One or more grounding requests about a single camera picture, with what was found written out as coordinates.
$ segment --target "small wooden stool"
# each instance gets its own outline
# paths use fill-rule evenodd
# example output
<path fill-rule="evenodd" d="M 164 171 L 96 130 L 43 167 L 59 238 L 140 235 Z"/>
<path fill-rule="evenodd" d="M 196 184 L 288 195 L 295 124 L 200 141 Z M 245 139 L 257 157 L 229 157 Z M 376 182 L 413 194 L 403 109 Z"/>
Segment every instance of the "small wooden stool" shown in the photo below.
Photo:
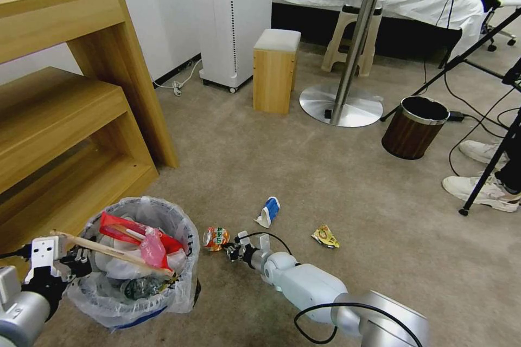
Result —
<path fill-rule="evenodd" d="M 331 72 L 331 68 L 335 62 L 346 62 L 347 52 L 341 52 L 340 48 L 342 46 L 349 46 L 351 40 L 342 39 L 342 35 L 344 35 L 344 31 L 349 24 L 357 22 L 359 12 L 359 7 L 353 7 L 351 5 L 344 5 L 342 7 L 342 11 L 340 11 L 340 15 L 338 16 L 338 22 L 336 23 L 333 38 L 330 40 L 326 54 L 324 55 L 322 70 Z M 369 31 L 367 32 L 364 49 L 358 60 L 359 77 L 369 76 L 369 72 L 373 66 L 374 43 L 376 42 L 376 36 L 378 35 L 378 28 L 380 27 L 381 20 L 382 8 L 376 7 L 374 14 L 371 17 L 371 23 L 369 24 Z"/>
<path fill-rule="evenodd" d="M 289 111 L 295 87 L 300 33 L 264 30 L 253 48 L 253 108 L 278 114 Z"/>

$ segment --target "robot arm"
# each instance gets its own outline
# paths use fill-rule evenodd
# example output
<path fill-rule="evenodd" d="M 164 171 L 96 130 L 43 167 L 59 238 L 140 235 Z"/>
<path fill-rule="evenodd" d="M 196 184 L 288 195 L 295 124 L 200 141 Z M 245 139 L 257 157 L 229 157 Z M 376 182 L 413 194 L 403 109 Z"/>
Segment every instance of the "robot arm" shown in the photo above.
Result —
<path fill-rule="evenodd" d="M 260 248 L 253 247 L 245 236 L 246 231 L 238 236 L 239 257 L 301 311 L 295 325 L 302 333 L 296 321 L 305 314 L 361 338 L 363 347 L 427 346 L 428 322 L 421 314 L 374 291 L 354 297 L 337 277 L 311 264 L 300 264 L 287 252 L 273 253 L 268 235 L 260 237 Z"/>
<path fill-rule="evenodd" d="M 32 346 L 67 285 L 91 272 L 85 250 L 67 255 L 65 245 L 63 236 L 40 237 L 17 252 L 31 259 L 23 284 L 15 267 L 0 267 L 0 347 Z"/>

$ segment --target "white sneaker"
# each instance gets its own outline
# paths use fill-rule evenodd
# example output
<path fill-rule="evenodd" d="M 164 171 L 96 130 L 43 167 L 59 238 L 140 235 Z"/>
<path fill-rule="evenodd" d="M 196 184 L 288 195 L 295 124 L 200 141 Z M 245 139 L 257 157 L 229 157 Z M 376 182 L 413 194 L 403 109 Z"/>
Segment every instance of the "white sneaker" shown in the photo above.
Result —
<path fill-rule="evenodd" d="M 466 201 L 474 190 L 479 177 L 449 176 L 441 182 L 447 192 L 463 201 Z M 511 194 L 505 190 L 495 175 L 488 177 L 485 185 L 479 192 L 474 203 L 492 206 L 496 210 L 514 212 L 519 205 L 521 194 Z"/>
<path fill-rule="evenodd" d="M 488 164 L 492 159 L 492 156 L 494 156 L 494 153 L 497 151 L 500 143 L 501 141 L 493 144 L 484 144 L 478 141 L 467 140 L 460 143 L 458 148 L 464 155 L 467 155 L 481 163 Z M 506 153 L 503 153 L 499 158 L 497 168 L 502 168 L 508 160 Z"/>

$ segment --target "trash bin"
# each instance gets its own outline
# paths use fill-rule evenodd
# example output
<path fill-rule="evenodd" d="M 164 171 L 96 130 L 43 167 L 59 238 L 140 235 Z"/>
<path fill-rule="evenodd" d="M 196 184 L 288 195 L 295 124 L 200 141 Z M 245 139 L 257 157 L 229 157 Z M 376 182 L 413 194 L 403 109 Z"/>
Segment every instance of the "trash bin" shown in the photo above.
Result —
<path fill-rule="evenodd" d="M 136 222 L 161 228 L 180 241 L 186 254 L 186 263 L 179 279 L 171 287 L 148 298 L 135 301 L 125 299 L 111 285 L 110 278 L 93 272 L 78 278 L 67 289 L 67 296 L 83 313 L 108 328 L 128 328 L 140 324 L 163 311 L 188 313 L 192 310 L 200 285 L 196 266 L 199 258 L 199 235 L 193 222 L 176 204 L 151 198 L 124 198 L 104 209 L 116 216 L 128 215 Z M 101 212 L 90 219 L 81 233 L 86 239 L 99 240 Z"/>
<path fill-rule="evenodd" d="M 404 98 L 382 138 L 382 146 L 393 156 L 419 159 L 449 116 L 450 112 L 436 100 L 423 96 Z"/>

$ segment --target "tripod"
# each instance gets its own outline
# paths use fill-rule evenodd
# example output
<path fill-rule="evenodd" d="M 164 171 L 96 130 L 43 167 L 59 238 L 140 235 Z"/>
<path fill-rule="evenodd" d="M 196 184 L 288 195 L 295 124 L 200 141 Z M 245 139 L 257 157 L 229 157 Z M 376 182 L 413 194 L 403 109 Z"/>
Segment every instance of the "tripod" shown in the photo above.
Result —
<path fill-rule="evenodd" d="M 517 89 L 517 91 L 521 92 L 521 88 L 516 84 L 516 81 L 519 80 L 519 77 L 521 76 L 521 59 L 519 59 L 516 64 L 504 75 L 501 77 L 501 81 L 503 84 L 510 85 Z M 459 210 L 459 213 L 461 215 L 467 216 L 468 211 L 471 208 L 472 204 L 474 203 L 474 200 L 479 194 L 479 191 L 481 191 L 481 188 L 487 181 L 488 177 L 494 170 L 495 165 L 498 163 L 499 158 L 505 152 L 506 145 L 508 142 L 511 141 L 514 134 L 519 132 L 519 126 L 521 125 L 521 108 L 517 112 L 517 116 L 514 119 L 514 122 L 512 122 L 512 125 L 510 125 L 509 130 L 506 133 L 505 138 L 503 138 L 503 141 L 501 141 L 501 144 L 499 144 L 498 149 L 495 151 L 494 156 L 492 156 L 489 164 L 487 165 L 487 168 L 483 171 L 481 174 L 481 177 L 479 178 L 478 182 L 476 183 L 476 186 L 474 186 L 474 190 L 472 190 L 472 193 L 467 199 L 467 202 L 463 205 L 463 207 Z"/>
<path fill-rule="evenodd" d="M 512 21 L 514 21 L 519 15 L 521 15 L 521 8 L 517 8 L 508 18 L 503 20 L 499 25 L 497 25 L 495 28 L 493 28 L 491 31 L 489 31 L 487 34 L 483 36 L 478 42 L 476 42 L 474 45 L 472 45 L 470 48 L 468 48 L 463 54 L 456 56 L 452 60 L 446 63 L 443 70 L 441 70 L 438 74 L 436 74 L 432 79 L 427 81 L 422 87 L 420 87 L 415 93 L 412 95 L 418 95 L 425 91 L 429 86 L 434 83 L 439 78 L 443 77 L 448 71 L 451 69 L 454 69 L 457 65 L 461 64 L 462 62 L 465 62 L 474 68 L 477 68 L 479 70 L 482 70 L 483 72 L 488 73 L 489 75 L 495 76 L 498 79 L 501 79 L 503 84 L 511 85 L 515 89 L 521 92 L 521 88 L 516 84 L 516 81 L 519 80 L 521 76 L 521 59 L 519 59 L 516 64 L 505 74 L 502 75 L 500 73 L 497 73 L 491 69 L 485 68 L 482 65 L 479 65 L 475 62 L 472 62 L 467 59 L 468 56 L 470 56 L 473 52 L 475 52 L 481 45 L 483 45 L 485 42 L 489 41 L 494 35 L 496 35 L 498 32 L 503 30 L 506 26 L 508 26 Z M 380 118 L 382 122 L 385 122 L 388 117 L 393 115 L 397 110 L 399 109 L 399 106 L 396 106 L 393 110 L 391 110 L 388 114 L 384 115 Z M 472 191 L 471 195 L 469 196 L 467 202 L 465 202 L 465 205 L 459 210 L 459 213 L 461 215 L 467 216 L 468 211 L 470 210 L 472 204 L 474 203 L 474 200 L 479 194 L 479 191 L 487 181 L 488 177 L 492 173 L 495 165 L 499 161 L 499 158 L 503 154 L 506 148 L 506 143 L 512 139 L 512 136 L 517 132 L 519 126 L 521 124 L 521 109 L 517 113 L 517 116 L 510 126 L 505 138 L 499 145 L 497 151 L 495 152 L 494 156 L 490 160 L 490 163 L 488 164 L 485 171 L 483 171 L 483 174 L 481 175 L 480 179 L 478 180 L 476 186 L 474 187 L 474 190 Z"/>

